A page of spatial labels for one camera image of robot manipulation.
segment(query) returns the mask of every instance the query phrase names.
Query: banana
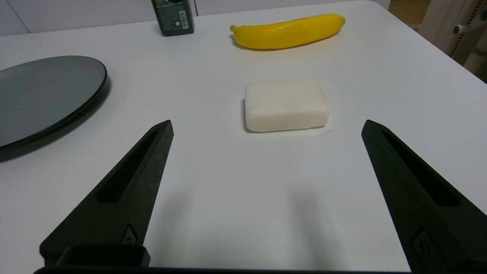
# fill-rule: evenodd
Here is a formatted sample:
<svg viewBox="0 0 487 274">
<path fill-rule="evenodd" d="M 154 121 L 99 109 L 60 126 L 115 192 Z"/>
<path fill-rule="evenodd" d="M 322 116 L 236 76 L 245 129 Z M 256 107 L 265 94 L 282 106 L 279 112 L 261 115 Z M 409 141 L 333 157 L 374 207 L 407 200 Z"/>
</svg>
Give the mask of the banana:
<svg viewBox="0 0 487 274">
<path fill-rule="evenodd" d="M 330 13 L 268 25 L 231 25 L 230 30 L 240 46 L 283 49 L 330 37 L 340 31 L 344 24 L 343 16 Z"/>
</svg>

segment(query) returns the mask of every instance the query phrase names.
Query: soap bar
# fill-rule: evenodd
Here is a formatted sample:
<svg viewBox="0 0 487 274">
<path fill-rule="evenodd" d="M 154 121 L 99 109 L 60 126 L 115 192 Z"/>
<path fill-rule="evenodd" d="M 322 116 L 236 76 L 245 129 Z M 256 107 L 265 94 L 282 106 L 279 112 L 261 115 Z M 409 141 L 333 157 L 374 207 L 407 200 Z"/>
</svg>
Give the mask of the soap bar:
<svg viewBox="0 0 487 274">
<path fill-rule="evenodd" d="M 322 127 L 328 105 L 315 81 L 259 83 L 245 89 L 245 124 L 254 132 Z"/>
</svg>

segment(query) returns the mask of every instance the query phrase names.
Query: dark bottle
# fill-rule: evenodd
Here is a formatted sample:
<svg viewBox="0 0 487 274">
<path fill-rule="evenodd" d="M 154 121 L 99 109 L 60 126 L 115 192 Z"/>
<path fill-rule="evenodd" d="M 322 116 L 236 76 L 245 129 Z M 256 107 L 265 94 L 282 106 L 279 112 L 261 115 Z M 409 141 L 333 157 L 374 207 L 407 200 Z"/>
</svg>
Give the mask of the dark bottle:
<svg viewBox="0 0 487 274">
<path fill-rule="evenodd" d="M 194 32 L 193 15 L 188 0 L 151 0 L 164 36 Z"/>
</svg>

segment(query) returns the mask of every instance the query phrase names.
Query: table surface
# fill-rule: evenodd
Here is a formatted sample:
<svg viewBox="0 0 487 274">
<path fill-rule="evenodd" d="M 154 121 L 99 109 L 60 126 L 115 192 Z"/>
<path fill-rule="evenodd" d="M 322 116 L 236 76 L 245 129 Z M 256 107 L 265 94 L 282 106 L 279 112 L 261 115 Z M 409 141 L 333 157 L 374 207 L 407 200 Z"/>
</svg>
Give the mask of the table surface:
<svg viewBox="0 0 487 274">
<path fill-rule="evenodd" d="M 231 24 L 321 13 L 329 39 L 280 51 L 235 46 Z M 409 270 L 360 133 L 389 127 L 487 211 L 486 86 L 374 2 L 195 18 L 164 38 L 156 22 L 0 37 L 0 69 L 63 55 L 102 61 L 103 106 L 67 135 L 0 163 L 0 272 L 42 267 L 39 244 L 153 125 L 174 127 L 144 245 L 152 266 Z M 253 134 L 247 85 L 321 83 L 320 130 Z"/>
</svg>

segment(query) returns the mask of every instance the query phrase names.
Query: plate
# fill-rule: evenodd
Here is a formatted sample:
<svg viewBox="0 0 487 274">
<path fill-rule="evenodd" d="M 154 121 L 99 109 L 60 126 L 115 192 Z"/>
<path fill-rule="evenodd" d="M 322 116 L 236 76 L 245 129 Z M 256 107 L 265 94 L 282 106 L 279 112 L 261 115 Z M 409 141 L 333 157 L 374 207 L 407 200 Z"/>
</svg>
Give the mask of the plate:
<svg viewBox="0 0 487 274">
<path fill-rule="evenodd" d="M 103 87 L 107 69 L 84 56 L 62 56 L 0 71 L 0 149 L 55 130 L 88 105 Z"/>
</svg>

